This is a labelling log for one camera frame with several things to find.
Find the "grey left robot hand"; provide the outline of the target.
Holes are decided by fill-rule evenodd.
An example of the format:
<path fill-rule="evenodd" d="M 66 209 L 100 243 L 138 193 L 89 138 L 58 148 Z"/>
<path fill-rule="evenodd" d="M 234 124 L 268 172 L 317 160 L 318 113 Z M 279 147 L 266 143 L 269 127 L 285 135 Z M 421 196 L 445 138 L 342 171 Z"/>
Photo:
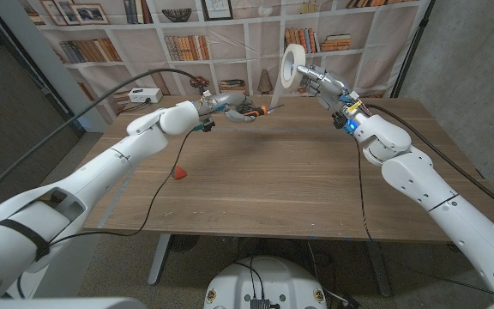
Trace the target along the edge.
<path fill-rule="evenodd" d="M 226 119 L 233 123 L 252 123 L 256 116 L 248 116 L 247 112 L 256 109 L 254 102 L 245 94 L 223 93 L 203 96 L 195 101 L 199 120 L 206 122 L 212 115 L 223 112 Z"/>

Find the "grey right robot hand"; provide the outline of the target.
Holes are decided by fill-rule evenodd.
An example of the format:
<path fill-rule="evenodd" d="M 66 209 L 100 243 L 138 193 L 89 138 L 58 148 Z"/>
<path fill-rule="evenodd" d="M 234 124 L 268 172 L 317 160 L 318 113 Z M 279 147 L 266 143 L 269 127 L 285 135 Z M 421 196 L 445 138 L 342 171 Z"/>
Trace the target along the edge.
<path fill-rule="evenodd" d="M 315 65 L 299 65 L 296 73 L 302 76 L 300 87 L 317 97 L 323 108 L 331 112 L 337 129 L 357 129 L 370 114 L 361 100 L 341 82 L 334 72 Z"/>

